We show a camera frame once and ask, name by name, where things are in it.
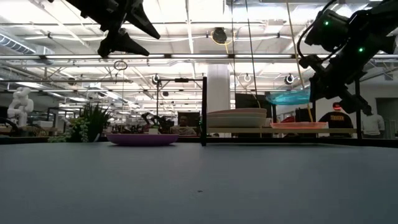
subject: purple bowl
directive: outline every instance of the purple bowl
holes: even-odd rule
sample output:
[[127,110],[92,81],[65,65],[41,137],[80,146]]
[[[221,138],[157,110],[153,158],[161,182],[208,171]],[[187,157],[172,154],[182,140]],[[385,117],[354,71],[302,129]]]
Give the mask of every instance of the purple bowl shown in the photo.
[[107,134],[106,137],[120,146],[168,146],[177,141],[178,134]]

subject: person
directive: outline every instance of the person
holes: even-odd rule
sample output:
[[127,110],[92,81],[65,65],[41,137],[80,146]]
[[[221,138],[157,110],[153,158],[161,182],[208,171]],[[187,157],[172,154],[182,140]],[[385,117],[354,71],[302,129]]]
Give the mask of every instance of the person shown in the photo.
[[371,108],[363,110],[363,113],[365,114],[361,120],[363,138],[382,139],[385,130],[383,117],[373,114]]
[[[351,118],[341,112],[341,106],[339,103],[333,103],[333,110],[329,112],[319,120],[319,122],[327,122],[329,128],[354,128],[353,122]],[[343,137],[343,138],[351,138],[351,134],[348,133],[331,133],[331,137]]]
[[176,127],[172,127],[172,134],[178,134],[181,136],[196,136],[197,133],[191,128],[188,127],[188,118],[186,116],[181,116],[179,125]]

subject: black shirt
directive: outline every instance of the black shirt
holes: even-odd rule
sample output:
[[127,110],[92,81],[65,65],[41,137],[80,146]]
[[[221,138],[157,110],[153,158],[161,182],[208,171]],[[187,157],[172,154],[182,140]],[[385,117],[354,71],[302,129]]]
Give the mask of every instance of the black shirt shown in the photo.
[[[329,128],[354,128],[351,118],[347,114],[337,111],[325,114],[319,122],[327,122]],[[330,134],[330,136],[351,137],[347,133]]]

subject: gray table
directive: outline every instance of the gray table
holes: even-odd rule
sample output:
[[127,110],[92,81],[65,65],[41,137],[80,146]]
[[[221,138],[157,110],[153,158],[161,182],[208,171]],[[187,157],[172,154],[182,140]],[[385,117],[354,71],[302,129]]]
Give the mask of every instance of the gray table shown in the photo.
[[0,146],[0,223],[398,223],[398,150]]

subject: potted plant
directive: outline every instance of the potted plant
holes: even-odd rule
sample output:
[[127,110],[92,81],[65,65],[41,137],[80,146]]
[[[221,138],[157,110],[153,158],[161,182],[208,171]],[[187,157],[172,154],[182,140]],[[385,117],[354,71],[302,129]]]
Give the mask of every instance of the potted plant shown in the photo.
[[107,127],[111,118],[108,109],[103,110],[98,104],[87,104],[81,117],[71,120],[71,128],[60,136],[49,138],[49,142],[95,142]]

